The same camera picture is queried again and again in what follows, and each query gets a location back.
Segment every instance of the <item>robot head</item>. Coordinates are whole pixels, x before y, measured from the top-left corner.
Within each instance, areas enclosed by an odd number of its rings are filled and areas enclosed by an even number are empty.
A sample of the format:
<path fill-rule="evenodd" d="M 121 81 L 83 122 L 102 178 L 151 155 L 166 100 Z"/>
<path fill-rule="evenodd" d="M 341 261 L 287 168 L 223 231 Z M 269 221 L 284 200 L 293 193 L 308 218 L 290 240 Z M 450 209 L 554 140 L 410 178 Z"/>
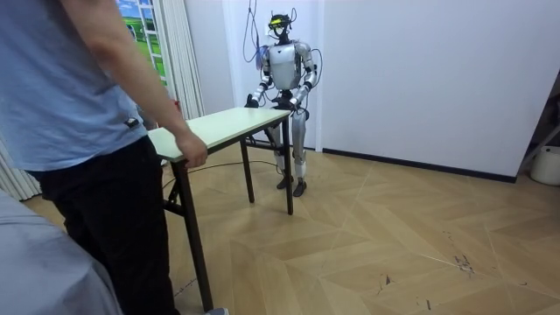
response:
<path fill-rule="evenodd" d="M 276 14 L 270 19 L 269 28 L 274 31 L 280 40 L 278 42 L 279 45 L 290 43 L 290 39 L 288 38 L 288 33 L 290 33 L 290 31 L 288 28 L 291 30 L 291 22 L 293 21 L 287 14 Z"/>

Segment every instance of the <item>black metal table leg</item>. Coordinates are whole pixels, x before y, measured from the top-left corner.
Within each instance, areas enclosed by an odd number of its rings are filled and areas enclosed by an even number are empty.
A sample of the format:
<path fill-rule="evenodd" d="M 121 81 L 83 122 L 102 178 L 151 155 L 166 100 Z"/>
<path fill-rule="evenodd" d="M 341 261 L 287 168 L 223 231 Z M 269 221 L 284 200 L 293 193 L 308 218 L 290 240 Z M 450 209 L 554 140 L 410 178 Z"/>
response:
<path fill-rule="evenodd" d="M 247 144 L 245 139 L 239 142 L 241 144 L 241 156 L 243 157 L 243 169 L 245 170 L 245 182 L 247 183 L 248 201 L 255 202 L 255 193 L 253 192 L 253 179 L 251 178 L 251 168 L 249 166 L 249 154 L 247 153 Z"/>
<path fill-rule="evenodd" d="M 290 134 L 288 129 L 290 128 L 290 117 L 282 121 L 282 141 L 283 141 L 283 162 L 285 167 L 285 180 L 288 185 L 286 186 L 286 199 L 288 202 L 288 214 L 294 214 L 294 200 L 291 191 L 291 158 L 290 158 Z"/>
<path fill-rule="evenodd" d="M 212 292 L 210 291 L 210 282 L 208 281 L 207 266 L 204 261 L 204 252 L 202 250 L 202 241 L 200 240 L 199 223 L 196 220 L 194 212 L 193 193 L 189 183 L 188 173 L 185 169 L 185 161 L 171 163 L 173 175 L 177 179 L 178 196 L 181 200 L 181 206 L 184 209 L 186 226 L 186 234 L 191 245 L 192 260 L 196 277 L 199 282 L 200 296 L 202 297 L 202 307 L 204 312 L 208 312 L 214 308 L 212 302 Z"/>

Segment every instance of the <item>white tabletop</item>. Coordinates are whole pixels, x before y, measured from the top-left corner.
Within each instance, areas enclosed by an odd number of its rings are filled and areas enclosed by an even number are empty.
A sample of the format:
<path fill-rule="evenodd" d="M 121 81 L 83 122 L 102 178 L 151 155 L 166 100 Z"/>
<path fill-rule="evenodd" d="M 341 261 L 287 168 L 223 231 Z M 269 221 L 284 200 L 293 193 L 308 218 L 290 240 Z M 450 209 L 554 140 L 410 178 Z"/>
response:
<path fill-rule="evenodd" d="M 286 117 L 289 110 L 265 108 L 231 108 L 219 113 L 202 116 L 187 121 L 192 132 L 204 141 L 208 149 L 223 144 L 248 131 L 262 127 L 278 118 Z M 150 130 L 150 140 L 157 154 L 165 160 L 178 162 L 183 154 L 175 144 L 175 136 L 164 128 Z"/>

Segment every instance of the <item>black pants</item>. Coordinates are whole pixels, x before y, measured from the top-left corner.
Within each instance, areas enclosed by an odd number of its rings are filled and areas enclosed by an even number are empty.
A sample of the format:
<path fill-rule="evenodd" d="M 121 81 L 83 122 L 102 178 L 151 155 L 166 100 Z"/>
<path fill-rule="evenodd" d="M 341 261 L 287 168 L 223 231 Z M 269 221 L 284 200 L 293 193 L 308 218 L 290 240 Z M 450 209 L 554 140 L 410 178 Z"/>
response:
<path fill-rule="evenodd" d="M 57 171 L 31 171 L 68 234 L 111 275 L 127 315 L 179 315 L 169 278 L 160 160 L 146 136 Z"/>

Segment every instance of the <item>robot leg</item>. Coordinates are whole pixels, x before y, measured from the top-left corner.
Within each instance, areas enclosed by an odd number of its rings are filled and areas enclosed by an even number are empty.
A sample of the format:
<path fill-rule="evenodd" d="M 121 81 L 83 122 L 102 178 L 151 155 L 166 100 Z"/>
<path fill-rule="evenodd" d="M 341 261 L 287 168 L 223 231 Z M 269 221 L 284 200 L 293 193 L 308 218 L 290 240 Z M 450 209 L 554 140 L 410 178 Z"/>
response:
<path fill-rule="evenodd" d="M 280 168 L 280 170 L 282 171 L 282 174 L 284 174 L 284 169 L 285 169 L 285 165 L 284 165 L 284 152 L 281 149 L 281 137 L 280 137 L 280 125 L 277 125 L 276 127 L 270 127 L 267 128 L 264 133 L 266 134 L 267 138 L 270 141 L 270 144 L 274 147 L 274 148 L 279 148 L 279 150 L 274 150 L 274 159 L 276 160 L 276 165 L 278 165 L 278 168 Z M 276 185 L 277 189 L 285 189 L 286 186 L 288 185 L 288 183 L 286 183 L 285 180 L 285 176 L 282 177 L 282 180 L 280 181 L 280 183 L 278 183 L 278 185 Z"/>
<path fill-rule="evenodd" d="M 294 197 L 301 196 L 307 184 L 305 183 L 305 121 L 309 117 L 307 110 L 296 110 L 291 117 L 291 137 L 294 143 L 294 169 L 297 176 L 297 187 L 294 191 Z"/>

